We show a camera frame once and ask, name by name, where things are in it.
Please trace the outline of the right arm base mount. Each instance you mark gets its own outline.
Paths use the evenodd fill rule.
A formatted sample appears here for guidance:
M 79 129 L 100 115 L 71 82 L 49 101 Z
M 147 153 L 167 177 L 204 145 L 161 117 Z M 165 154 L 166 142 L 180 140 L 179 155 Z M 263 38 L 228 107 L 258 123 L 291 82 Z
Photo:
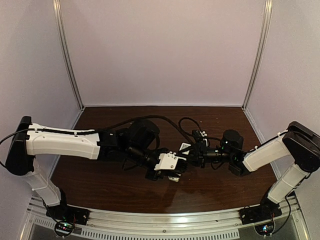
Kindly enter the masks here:
M 279 203 L 274 203 L 267 197 L 259 205 L 246 206 L 239 210 L 240 220 L 243 225 L 271 220 L 282 215 Z

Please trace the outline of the white remote control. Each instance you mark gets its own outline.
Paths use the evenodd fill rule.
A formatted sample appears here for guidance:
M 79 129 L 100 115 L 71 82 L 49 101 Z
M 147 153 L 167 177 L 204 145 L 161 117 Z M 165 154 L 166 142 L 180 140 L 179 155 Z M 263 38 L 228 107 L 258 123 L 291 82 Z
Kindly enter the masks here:
M 189 155 L 190 152 L 193 150 L 193 145 L 192 144 L 189 144 L 189 143 L 185 143 L 183 142 L 181 145 L 180 145 L 180 148 L 178 150 L 178 154 L 181 154 L 181 155 Z

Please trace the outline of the white battery cover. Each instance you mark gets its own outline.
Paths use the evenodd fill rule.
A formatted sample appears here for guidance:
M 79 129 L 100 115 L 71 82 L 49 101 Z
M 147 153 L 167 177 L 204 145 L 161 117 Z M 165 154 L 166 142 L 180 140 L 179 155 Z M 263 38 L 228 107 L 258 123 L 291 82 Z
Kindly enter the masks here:
M 180 177 L 172 177 L 172 176 L 169 176 L 168 179 L 169 179 L 170 181 L 173 181 L 173 182 L 176 182 L 176 183 L 178 183 L 178 182 L 180 181 Z

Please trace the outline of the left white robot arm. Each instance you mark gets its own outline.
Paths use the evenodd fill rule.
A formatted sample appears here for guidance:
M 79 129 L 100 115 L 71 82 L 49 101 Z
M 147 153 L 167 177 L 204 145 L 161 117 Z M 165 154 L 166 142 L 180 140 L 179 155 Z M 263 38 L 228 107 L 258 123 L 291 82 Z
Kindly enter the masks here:
M 50 208 L 66 208 L 64 192 L 41 170 L 37 155 L 60 155 L 101 161 L 131 161 L 147 170 L 145 177 L 157 180 L 164 176 L 179 178 L 187 162 L 166 148 L 150 149 L 160 144 L 160 130 L 148 119 L 135 120 L 128 128 L 70 130 L 33 123 L 24 116 L 12 139 L 4 167 L 13 175 L 23 176 Z

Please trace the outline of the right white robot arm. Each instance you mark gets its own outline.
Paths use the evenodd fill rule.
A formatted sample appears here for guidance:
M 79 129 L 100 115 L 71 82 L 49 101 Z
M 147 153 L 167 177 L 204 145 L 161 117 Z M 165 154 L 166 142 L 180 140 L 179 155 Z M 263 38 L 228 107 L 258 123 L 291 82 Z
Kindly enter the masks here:
M 254 149 L 243 150 L 244 138 L 233 129 L 225 130 L 219 145 L 207 146 L 209 137 L 194 130 L 195 142 L 179 150 L 177 156 L 185 158 L 195 167 L 205 167 L 207 163 L 228 163 L 229 170 L 236 176 L 247 176 L 259 168 L 284 157 L 292 157 L 293 164 L 262 197 L 260 205 L 274 209 L 300 183 L 320 167 L 320 136 L 297 121 L 287 129 Z

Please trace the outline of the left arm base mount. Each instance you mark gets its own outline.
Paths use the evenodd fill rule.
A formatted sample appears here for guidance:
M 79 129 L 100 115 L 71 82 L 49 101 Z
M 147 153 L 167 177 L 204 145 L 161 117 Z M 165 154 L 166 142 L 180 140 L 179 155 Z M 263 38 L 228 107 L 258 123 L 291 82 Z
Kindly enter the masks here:
M 70 224 L 85 226 L 90 216 L 90 211 L 88 209 L 67 205 L 64 200 L 62 200 L 59 205 L 44 205 L 46 208 L 46 215 L 56 221 L 65 221 Z

